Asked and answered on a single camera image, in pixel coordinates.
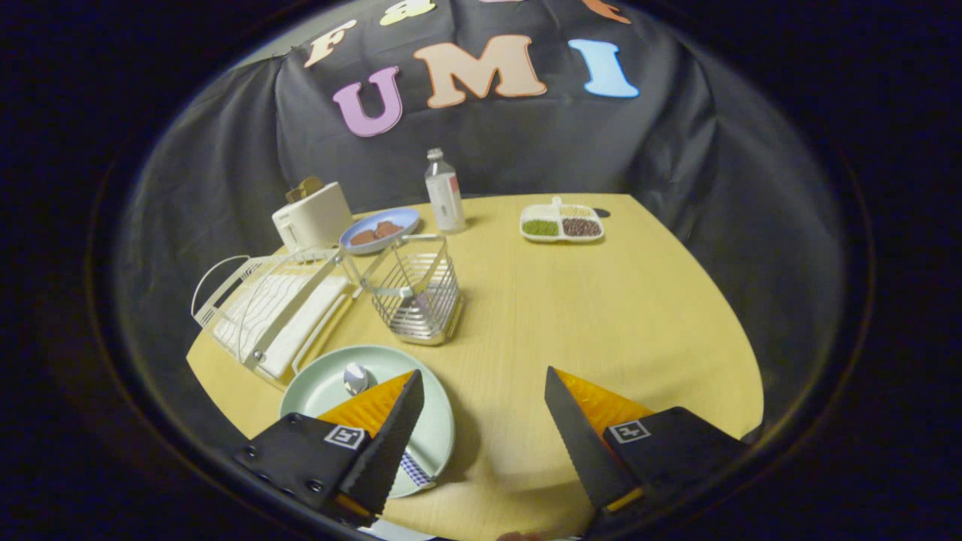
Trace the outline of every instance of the water bottle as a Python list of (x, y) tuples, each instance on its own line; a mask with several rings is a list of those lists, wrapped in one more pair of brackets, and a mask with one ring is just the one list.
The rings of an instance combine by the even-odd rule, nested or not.
[(431, 199), (434, 218), (438, 229), (445, 235), (457, 233), (467, 227), (465, 210), (461, 206), (461, 189), (458, 187), (458, 177), (454, 167), (444, 161), (444, 153), (440, 148), (427, 151), (430, 162), (424, 173), (427, 184), (427, 195)]

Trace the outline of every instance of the light green plate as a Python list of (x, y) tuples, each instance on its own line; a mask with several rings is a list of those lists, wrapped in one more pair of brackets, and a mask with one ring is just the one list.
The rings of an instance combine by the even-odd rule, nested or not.
[[(352, 346), (321, 355), (288, 386), (281, 399), (280, 416), (297, 412), (317, 417), (350, 399), (343, 385), (344, 367), (348, 363), (365, 367), (376, 383), (384, 383), (411, 370), (421, 370), (424, 408), (408, 447), (414, 451), (412, 455), (418, 457), (420, 467), (426, 474), (432, 477), (440, 475), (454, 450), (451, 402), (430, 369), (404, 351), (383, 346)], [(404, 470), (398, 468), (388, 498), (410, 496), (418, 490)]]

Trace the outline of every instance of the wooden tabletop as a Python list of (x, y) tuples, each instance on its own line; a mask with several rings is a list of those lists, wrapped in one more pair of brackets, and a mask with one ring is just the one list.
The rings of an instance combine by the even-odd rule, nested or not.
[[(455, 446), (439, 485), (388, 500), (384, 518), (463, 540), (491, 541), (513, 530), (539, 531), (546, 539), (582, 533), (592, 509), (544, 404), (549, 365), (655, 411), (687, 407), (734, 437), (761, 423), (751, 346), (692, 255), (629, 195), (561, 196), (611, 212), (601, 242), (523, 239), (521, 209), (549, 203), (551, 195), (464, 201), (468, 230), (448, 238), (468, 301), (452, 341), (400, 342), (363, 293), (307, 357), (357, 344), (398, 348), (427, 365), (448, 393)], [(436, 232), (430, 206), (414, 208), (424, 221), (419, 232)], [(373, 258), (355, 262), (364, 271)], [(207, 333), (197, 337), (188, 361), (246, 436), (277, 420), (283, 391)]]

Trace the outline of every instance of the foam letter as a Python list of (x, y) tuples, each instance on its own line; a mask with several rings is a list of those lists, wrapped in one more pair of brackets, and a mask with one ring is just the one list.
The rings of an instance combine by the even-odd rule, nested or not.
[(338, 90), (334, 94), (334, 101), (341, 106), (341, 115), (344, 122), (354, 135), (359, 137), (371, 137), (390, 130), (401, 119), (401, 94), (397, 91), (397, 83), (394, 75), (399, 69), (396, 65), (385, 67), (380, 71), (374, 72), (367, 79), (377, 85), (381, 91), (381, 100), (384, 101), (384, 113), (377, 118), (371, 118), (364, 114), (361, 107), (361, 99), (358, 93), (361, 91), (361, 83), (348, 85)]
[(623, 22), (624, 24), (631, 24), (631, 21), (617, 13), (620, 12), (615, 6), (609, 6), (601, 0), (581, 0), (588, 6), (588, 9), (603, 16), (608, 17), (611, 20), (617, 20), (617, 22)]
[(415, 17), (422, 13), (428, 13), (435, 8), (431, 0), (404, 0), (389, 7), (384, 12), (381, 19), (381, 26), (388, 26), (395, 22), (400, 22), (408, 17)]
[(357, 23), (357, 19), (351, 19), (345, 22), (343, 25), (321, 36), (320, 38), (312, 41), (311, 58), (307, 59), (307, 62), (304, 63), (304, 67), (311, 67), (312, 65), (320, 62), (320, 60), (327, 55), (334, 52), (334, 49), (332, 49), (331, 46), (340, 43), (341, 40), (344, 39), (344, 31), (349, 28), (354, 28), (354, 25)]
[(488, 95), (494, 74), (501, 83), (494, 89), (505, 97), (534, 96), (547, 91), (538, 80), (528, 58), (528, 36), (495, 36), (488, 40), (481, 58), (474, 58), (454, 43), (428, 45), (415, 51), (415, 58), (427, 64), (434, 95), (427, 105), (434, 109), (458, 105), (465, 101), (464, 92), (454, 88), (454, 78), (464, 83), (478, 97)]
[(592, 80), (585, 84), (585, 90), (599, 96), (638, 96), (638, 89), (632, 87), (624, 78), (624, 71), (615, 56), (618, 52), (617, 45), (592, 39), (572, 39), (568, 45), (585, 57), (585, 64), (592, 76)]

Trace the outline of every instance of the orange letter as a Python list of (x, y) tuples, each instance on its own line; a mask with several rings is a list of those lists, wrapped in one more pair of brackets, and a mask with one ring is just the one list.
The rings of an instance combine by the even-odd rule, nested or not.
[(440, 109), (465, 101), (465, 93), (454, 88), (455, 77), (474, 95), (487, 96), (496, 72), (501, 83), (494, 91), (502, 96), (545, 93), (547, 86), (538, 80), (528, 58), (529, 44), (528, 36), (495, 36), (488, 40), (481, 58), (477, 59), (454, 43), (428, 45), (415, 51), (415, 58), (427, 64), (434, 87), (434, 95), (427, 100), (428, 107)]
[(354, 28), (357, 24), (357, 19), (351, 19), (345, 22), (343, 25), (335, 28), (334, 30), (328, 32), (327, 34), (315, 39), (311, 42), (311, 58), (307, 59), (304, 63), (304, 67), (311, 67), (314, 64), (320, 62), (324, 57), (334, 52), (331, 45), (337, 45), (344, 39), (344, 31), (349, 28)]
[(605, 4), (604, 2), (602, 2), (601, 0), (581, 0), (581, 1), (585, 3), (585, 6), (588, 6), (589, 10), (603, 17), (608, 17), (611, 20), (617, 20), (617, 22), (623, 22), (624, 24), (631, 24), (630, 20), (628, 20), (625, 17), (622, 17), (621, 15), (616, 14), (621, 10), (619, 10), (615, 6), (609, 6), (608, 4)]

